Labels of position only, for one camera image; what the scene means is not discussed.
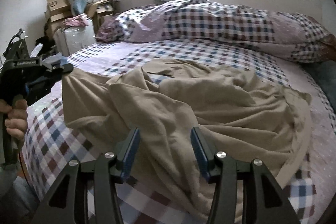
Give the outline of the person's left hand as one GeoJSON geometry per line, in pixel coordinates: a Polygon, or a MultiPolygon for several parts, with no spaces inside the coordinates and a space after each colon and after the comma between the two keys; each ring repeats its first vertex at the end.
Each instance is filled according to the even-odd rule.
{"type": "Polygon", "coordinates": [[[7,115],[5,119],[7,133],[18,141],[23,141],[28,128],[26,100],[17,100],[14,107],[1,100],[1,113],[7,115]]]}

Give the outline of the light sleeve forearm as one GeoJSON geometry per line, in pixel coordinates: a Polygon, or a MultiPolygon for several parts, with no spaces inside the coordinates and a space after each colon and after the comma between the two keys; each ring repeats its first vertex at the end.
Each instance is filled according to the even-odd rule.
{"type": "Polygon", "coordinates": [[[1,223],[31,223],[39,199],[18,176],[19,165],[1,165],[1,223]]]}

